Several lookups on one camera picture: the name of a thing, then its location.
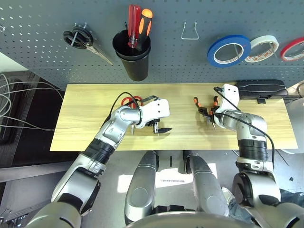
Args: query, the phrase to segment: pegboard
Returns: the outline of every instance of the pegboard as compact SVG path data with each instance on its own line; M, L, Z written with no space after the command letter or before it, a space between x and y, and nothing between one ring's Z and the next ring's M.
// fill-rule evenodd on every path
M282 79L291 86L304 79L304 61L283 62L279 56L291 40L303 36L302 0L3 0L0 5L0 51L47 81L68 83L136 83L112 47L114 35L125 29L128 5L154 12L149 75L141 83L229 82L238 79ZM195 36L199 40L182 40ZM69 47L63 31L88 24L94 46L114 63L109 65L87 50ZM242 62L216 68L207 51L217 39L242 34L250 40L273 35L280 46L274 56L258 63Z

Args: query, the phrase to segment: wooden table surface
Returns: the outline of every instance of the wooden table surface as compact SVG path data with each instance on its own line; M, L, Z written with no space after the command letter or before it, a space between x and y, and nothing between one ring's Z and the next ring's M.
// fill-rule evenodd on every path
M224 83L203 84L81 84L68 85L51 151L83 151L92 141L116 97L126 91L133 96L146 98L156 95L166 98L170 105L170 116L162 118L160 128L170 127L171 131L154 134L152 127L135 129L134 135L128 130L117 150L225 150L238 149L235 132L216 127L201 116L193 97L197 96L202 106L211 107L213 87ZM123 95L116 103L120 106ZM239 108L243 112L262 116L267 124L267 133L272 137L276 149L297 148L285 104L282 99L267 100L257 104L256 100L242 100Z

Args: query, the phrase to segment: red scissors handle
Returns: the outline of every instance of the red scissors handle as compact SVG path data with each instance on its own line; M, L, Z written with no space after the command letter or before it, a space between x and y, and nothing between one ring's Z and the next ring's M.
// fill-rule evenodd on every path
M139 100L139 101L141 101L142 100L142 98L140 97L140 96L134 96L134 98L135 99L137 99L137 100ZM126 104L126 103L129 103L129 102L131 102L132 101L132 98L131 97L125 97L123 100L122 100L122 102L121 102L121 105L124 105L124 104ZM129 107L130 108L136 108L136 104L134 104L134 103L132 103L132 104L129 104Z

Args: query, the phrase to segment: black cup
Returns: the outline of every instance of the black cup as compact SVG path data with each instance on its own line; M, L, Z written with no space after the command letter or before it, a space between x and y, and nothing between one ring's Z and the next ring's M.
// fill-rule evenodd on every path
M133 81L143 81L148 76L151 40L147 37L141 49L130 48L128 42L128 30L123 30L113 38L113 47L122 60L128 76Z

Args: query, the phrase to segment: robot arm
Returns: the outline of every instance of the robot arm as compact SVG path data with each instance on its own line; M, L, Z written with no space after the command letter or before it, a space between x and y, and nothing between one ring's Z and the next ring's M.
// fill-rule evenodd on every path
M112 112L91 141L79 154L55 187L51 203L41 209L27 228L79 228L80 215L91 210L100 189L98 176L106 169L110 156L121 143L127 128L143 128L154 119L170 115L166 99L157 99L139 109L121 106Z
M238 105L237 87L225 84L222 94L235 106ZM304 227L304 209L280 202L281 194L273 173L273 163L268 160L264 134L230 116L263 132L267 131L267 124L261 116L238 111L224 99L215 112L214 122L218 126L237 132L240 156L236 165L240 173L234 177L232 192L238 204L263 228Z

